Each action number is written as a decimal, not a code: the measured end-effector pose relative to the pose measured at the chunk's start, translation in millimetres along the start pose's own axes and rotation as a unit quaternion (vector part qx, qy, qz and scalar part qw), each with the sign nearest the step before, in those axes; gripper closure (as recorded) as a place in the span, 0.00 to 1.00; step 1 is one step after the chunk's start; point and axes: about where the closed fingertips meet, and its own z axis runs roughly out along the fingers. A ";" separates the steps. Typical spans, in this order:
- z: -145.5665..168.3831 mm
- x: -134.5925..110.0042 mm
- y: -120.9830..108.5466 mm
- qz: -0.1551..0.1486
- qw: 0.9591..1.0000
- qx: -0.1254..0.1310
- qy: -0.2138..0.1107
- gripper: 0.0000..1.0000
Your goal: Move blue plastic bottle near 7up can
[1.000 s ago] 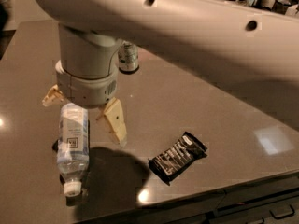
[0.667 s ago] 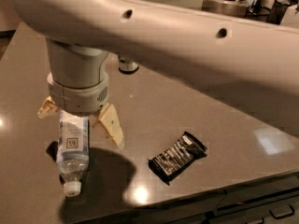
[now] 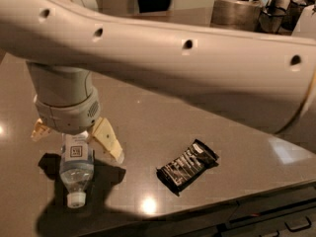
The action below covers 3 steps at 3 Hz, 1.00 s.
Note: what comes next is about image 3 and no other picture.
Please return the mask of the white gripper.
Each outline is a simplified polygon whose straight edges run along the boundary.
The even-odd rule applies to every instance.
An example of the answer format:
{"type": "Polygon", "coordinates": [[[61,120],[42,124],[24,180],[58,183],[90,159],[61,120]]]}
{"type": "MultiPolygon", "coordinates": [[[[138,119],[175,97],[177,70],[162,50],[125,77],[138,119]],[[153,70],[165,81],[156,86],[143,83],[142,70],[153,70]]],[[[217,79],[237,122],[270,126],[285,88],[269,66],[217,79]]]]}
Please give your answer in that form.
{"type": "Polygon", "coordinates": [[[39,119],[34,125],[31,139],[37,142],[51,134],[51,128],[66,134],[79,134],[88,130],[88,142],[98,144],[112,159],[121,164],[122,147],[114,129],[106,118],[99,118],[101,108],[98,90],[93,87],[90,96],[82,103],[70,107],[53,107],[35,97],[39,119]]]}

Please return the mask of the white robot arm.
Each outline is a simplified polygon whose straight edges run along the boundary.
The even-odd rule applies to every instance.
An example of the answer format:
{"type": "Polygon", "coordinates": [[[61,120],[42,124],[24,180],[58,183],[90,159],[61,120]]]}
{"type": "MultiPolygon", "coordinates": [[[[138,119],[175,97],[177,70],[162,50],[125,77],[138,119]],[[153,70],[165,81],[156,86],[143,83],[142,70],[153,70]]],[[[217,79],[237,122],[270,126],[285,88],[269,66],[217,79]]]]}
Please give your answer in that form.
{"type": "Polygon", "coordinates": [[[0,0],[3,50],[27,60],[44,125],[96,123],[98,72],[315,149],[315,42],[117,18],[79,0],[0,0]]]}

